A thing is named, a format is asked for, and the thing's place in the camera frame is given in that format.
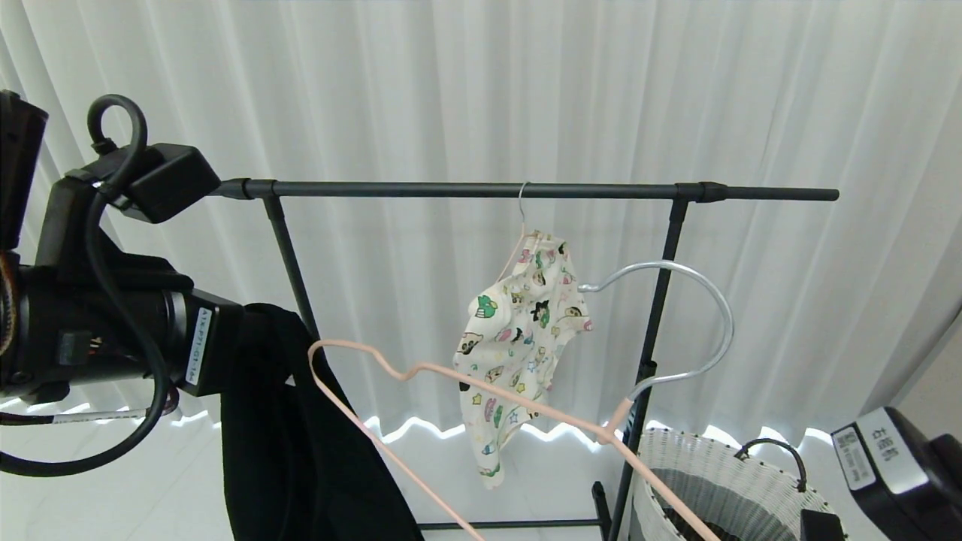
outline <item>basket handle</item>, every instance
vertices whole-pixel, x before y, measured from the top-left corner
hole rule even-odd
[[[805,492],[805,490],[807,490],[806,487],[808,485],[808,475],[805,473],[805,464],[804,462],[801,461],[801,455],[798,454],[798,451],[796,451],[794,447],[788,445],[785,442],[773,440],[772,438],[755,438],[750,442],[744,444],[742,448],[735,453],[735,458],[738,458],[739,460],[744,461],[746,458],[748,458],[748,449],[758,444],[773,444],[773,445],[779,446],[785,451],[790,452],[792,454],[792,457],[795,459],[795,463],[798,465],[797,489],[799,492]]]

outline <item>clothes rack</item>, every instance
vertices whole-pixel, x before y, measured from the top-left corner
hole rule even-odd
[[[237,178],[224,181],[214,195],[235,199],[262,199],[267,217],[274,230],[274,238],[281,250],[284,267],[291,282],[297,310],[316,337],[317,323],[307,287],[297,263],[291,233],[288,230],[281,205],[281,197],[470,197],[470,198],[517,198],[521,184],[514,183],[425,183],[425,182],[281,182],[272,179]],[[671,201],[669,228],[665,237],[662,259],[674,260],[690,203],[713,203],[726,199],[834,201],[838,190],[814,188],[767,188],[733,187],[717,182],[694,182],[678,184],[531,184],[524,185],[524,198],[553,199],[665,199]],[[655,375],[658,368],[652,358],[658,328],[668,295],[670,270],[660,270],[655,285],[651,311],[642,345],[636,382]],[[628,416],[622,441],[632,452],[638,451],[645,428],[650,389],[645,390],[635,402]],[[592,485],[595,501],[595,518],[539,521],[494,521],[472,523],[475,528],[583,528],[598,527],[601,539],[617,541],[633,474],[627,463],[621,470],[614,511],[609,513],[604,487],[600,481]],[[456,523],[429,523],[419,525],[422,530],[458,529]]]

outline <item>curtain fold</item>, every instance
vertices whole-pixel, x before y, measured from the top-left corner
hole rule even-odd
[[[691,205],[677,260],[728,295],[736,338],[712,372],[653,394],[668,425],[798,441],[892,397],[962,303],[960,28],[956,2],[2,0],[0,85],[50,113],[23,251],[51,184],[94,159],[86,110],[110,92],[140,104],[150,141],[200,148],[225,179],[837,188],[834,203]],[[105,131],[129,125],[110,112]],[[520,228],[507,199],[284,204],[321,333],[402,368],[451,362]],[[523,204],[583,281],[660,258],[671,206]],[[294,307],[259,202],[208,198],[158,226],[109,213],[104,228],[200,289]],[[554,405],[603,421],[629,390],[654,277],[587,296],[595,331],[566,350]],[[660,374],[719,336],[709,296],[676,276]],[[450,381],[329,357],[384,432],[461,422]],[[144,385],[71,400],[141,407]],[[185,399],[182,414],[208,410]]]

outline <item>black garment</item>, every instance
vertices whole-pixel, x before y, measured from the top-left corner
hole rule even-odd
[[[320,392],[312,339],[296,314],[272,322],[268,344],[240,353],[220,396],[224,497],[241,541],[423,541],[377,449]],[[323,351],[318,377],[347,403]],[[285,385],[292,374],[296,387]]]

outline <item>patterned baby garment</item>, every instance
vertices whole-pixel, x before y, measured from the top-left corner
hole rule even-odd
[[[568,245],[536,231],[511,275],[479,295],[454,354],[454,368],[536,402],[547,402],[565,344],[591,330]],[[461,411],[485,487],[504,479],[500,451],[537,412],[460,384]]]

